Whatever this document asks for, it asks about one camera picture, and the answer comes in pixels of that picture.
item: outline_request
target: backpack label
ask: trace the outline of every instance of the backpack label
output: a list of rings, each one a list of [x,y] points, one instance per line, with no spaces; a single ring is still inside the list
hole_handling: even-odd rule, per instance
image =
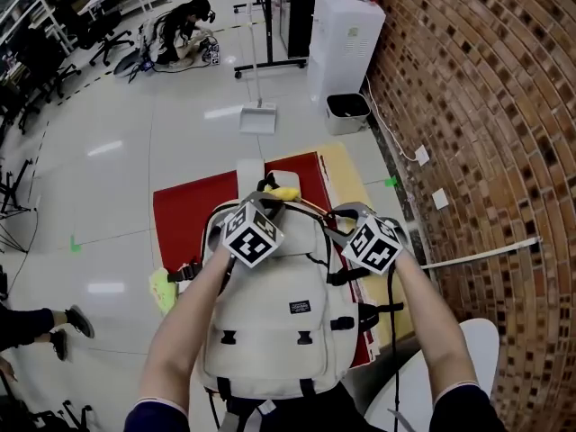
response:
[[[290,313],[304,313],[310,312],[310,301],[297,301],[297,302],[290,302]]]

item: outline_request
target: backpack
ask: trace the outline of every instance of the backpack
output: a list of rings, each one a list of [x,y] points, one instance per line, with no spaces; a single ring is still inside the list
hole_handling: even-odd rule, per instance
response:
[[[355,302],[349,282],[370,272],[343,267],[325,233],[330,219],[301,203],[280,203],[285,210],[274,224],[283,243],[253,268],[233,266],[197,361],[200,382],[224,400],[329,391],[353,363],[359,332],[375,326],[379,312],[403,308]],[[226,202],[207,220],[203,265],[238,207],[239,201]]]

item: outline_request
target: green tape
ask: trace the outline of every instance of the green tape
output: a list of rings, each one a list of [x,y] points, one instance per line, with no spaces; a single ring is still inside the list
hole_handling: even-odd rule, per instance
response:
[[[396,176],[391,177],[390,179],[384,180],[384,185],[386,187],[394,187],[398,181],[396,181]]]
[[[74,241],[74,234],[70,236],[70,251],[72,253],[79,253],[82,251],[82,245],[77,245]]]

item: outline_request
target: broom handle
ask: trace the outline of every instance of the broom handle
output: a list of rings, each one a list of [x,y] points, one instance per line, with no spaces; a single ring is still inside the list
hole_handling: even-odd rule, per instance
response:
[[[258,78],[258,67],[256,63],[256,42],[254,41],[254,27],[252,23],[252,3],[248,2],[246,6],[246,13],[250,22],[250,39],[252,40],[252,66],[254,67],[254,79],[256,80],[256,90],[258,92],[258,108],[262,107],[262,93],[260,92],[260,79]]]

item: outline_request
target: white stool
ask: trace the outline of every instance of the white stool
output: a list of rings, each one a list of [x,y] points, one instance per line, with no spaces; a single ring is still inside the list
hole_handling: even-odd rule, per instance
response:
[[[500,339],[494,324],[486,319],[471,319],[460,324],[466,345],[474,363],[478,383],[489,396],[494,383]],[[428,380],[428,368],[422,351],[418,351],[400,369],[399,411],[417,432],[428,432],[433,405]],[[372,426],[383,430],[394,429],[395,377],[392,377],[368,407],[364,415]]]

